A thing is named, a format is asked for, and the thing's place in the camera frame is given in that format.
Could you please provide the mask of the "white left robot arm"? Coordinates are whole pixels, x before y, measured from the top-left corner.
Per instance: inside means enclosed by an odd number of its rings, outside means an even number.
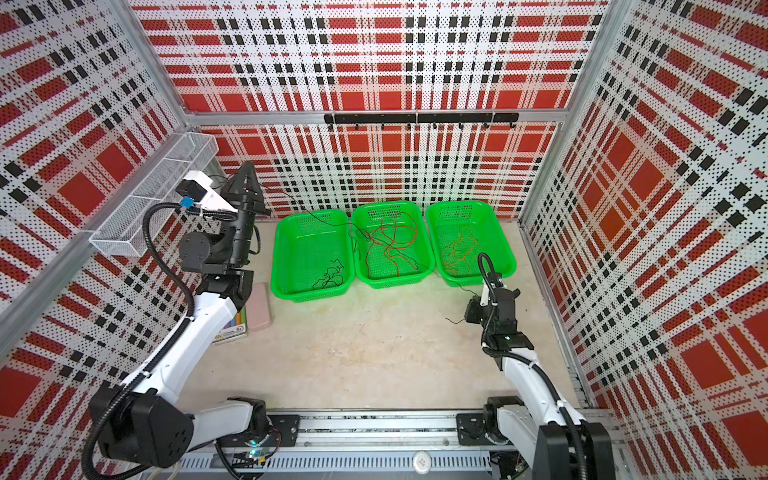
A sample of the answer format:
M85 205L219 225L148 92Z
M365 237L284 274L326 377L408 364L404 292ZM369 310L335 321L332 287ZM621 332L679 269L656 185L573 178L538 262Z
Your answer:
M128 462L120 473L130 479L150 468L174 466L186 453L208 444L223 450L221 439L246 435L267 438L271 423L264 401L230 397L223 404L186 413L176 404L188 378L220 331L245 307L253 287L246 269L256 220L270 214L255 167L242 164L220 187L202 171L189 171L177 184L179 200L148 207L141 233L147 253L180 289L186 310L166 337L117 386L102 386L89 402L92 426L81 453L88 479L101 479L96 453ZM178 246L181 270L200 275L191 289L161 258L151 225L156 213L172 210L219 222L217 234L194 231Z

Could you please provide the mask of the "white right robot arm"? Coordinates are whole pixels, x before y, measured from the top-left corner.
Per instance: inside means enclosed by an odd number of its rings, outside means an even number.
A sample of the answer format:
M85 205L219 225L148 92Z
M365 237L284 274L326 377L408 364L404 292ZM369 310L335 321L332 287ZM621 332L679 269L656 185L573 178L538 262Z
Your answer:
M518 328L520 291L508 289L490 256L477 256L481 295L468 302L464 320L482 327L480 345L516 389L484 406L483 436L508 442L534 479L614 479L613 445L607 429L587 420L555 386L532 342Z

